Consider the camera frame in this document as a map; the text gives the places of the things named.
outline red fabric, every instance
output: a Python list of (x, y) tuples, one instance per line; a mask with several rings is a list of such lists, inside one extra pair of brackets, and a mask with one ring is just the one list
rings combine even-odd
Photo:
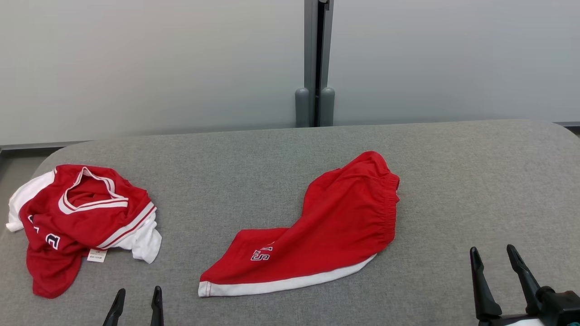
[[(87, 256), (89, 249), (104, 244), (116, 231), (130, 224), (151, 202), (145, 190), (133, 187), (115, 170), (87, 166), (94, 175), (109, 178), (113, 184), (82, 175), (80, 184), (68, 191), (66, 197), (69, 204), (74, 207), (91, 202), (95, 204), (85, 206), (84, 210), (63, 212), (59, 201), (83, 173), (83, 167), (58, 166), (54, 182), (29, 200), (19, 212), (29, 241), (26, 265), (33, 279), (32, 291), (45, 298), (55, 298), (66, 291), (77, 276), (82, 257)], [(108, 184), (121, 198), (115, 199), (110, 195)], [(103, 207), (97, 202), (102, 200), (109, 200), (109, 203), (126, 202), (127, 206)], [(52, 239), (56, 239), (54, 236), (59, 238), (56, 249), (53, 247), (55, 242), (47, 238), (49, 235)]]
[[(378, 153), (362, 153), (310, 184), (292, 227), (241, 230), (200, 282), (271, 282), (361, 263), (393, 241), (398, 184)], [(252, 260), (260, 255), (269, 257)]]

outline printed number on shorts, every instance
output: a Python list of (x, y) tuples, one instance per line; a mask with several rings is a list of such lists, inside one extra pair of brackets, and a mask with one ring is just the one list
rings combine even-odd
[(251, 260), (268, 260), (270, 259), (270, 255), (266, 255), (262, 253), (262, 250), (272, 251), (272, 247), (262, 248), (260, 250), (255, 250)]

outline white sleeve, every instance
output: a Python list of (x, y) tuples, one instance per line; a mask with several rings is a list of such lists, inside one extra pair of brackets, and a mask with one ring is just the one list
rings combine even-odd
[(147, 263), (153, 263), (159, 248), (161, 247), (161, 235), (155, 229), (155, 212), (134, 233), (124, 238), (115, 247), (131, 250), (133, 258), (143, 259)]
[(6, 224), (6, 228), (10, 230), (10, 232), (22, 230), (23, 228), (22, 221), (19, 217), (22, 206), (54, 181), (55, 170), (52, 170), (30, 180), (16, 190), (8, 202), (10, 211), (8, 212), (8, 223)]

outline folded red shorts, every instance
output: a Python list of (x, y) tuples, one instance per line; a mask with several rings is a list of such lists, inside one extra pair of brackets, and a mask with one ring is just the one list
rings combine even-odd
[(324, 173), (292, 227), (238, 232), (201, 275), (199, 296), (263, 294), (356, 273), (393, 241), (398, 184), (374, 151)]

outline gray fabric surface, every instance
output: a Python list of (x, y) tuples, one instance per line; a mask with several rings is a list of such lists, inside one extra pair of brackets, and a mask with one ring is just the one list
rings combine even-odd
[[(237, 231), (290, 226), (307, 185), (367, 150), (401, 178), (395, 240), (360, 272), (272, 294), (198, 298), (201, 273)], [(505, 246), (541, 285), (580, 292), (580, 140), (547, 122), (344, 126), (101, 140), (58, 164), (116, 169), (148, 190), (163, 236), (151, 265), (128, 251), (83, 262), (72, 287), (31, 293), (24, 232), (0, 238), (0, 324), (100, 325), (127, 290), (119, 325), (148, 325), (155, 285), (166, 325), (475, 325), (468, 251), (477, 246), (506, 314), (525, 301)]]

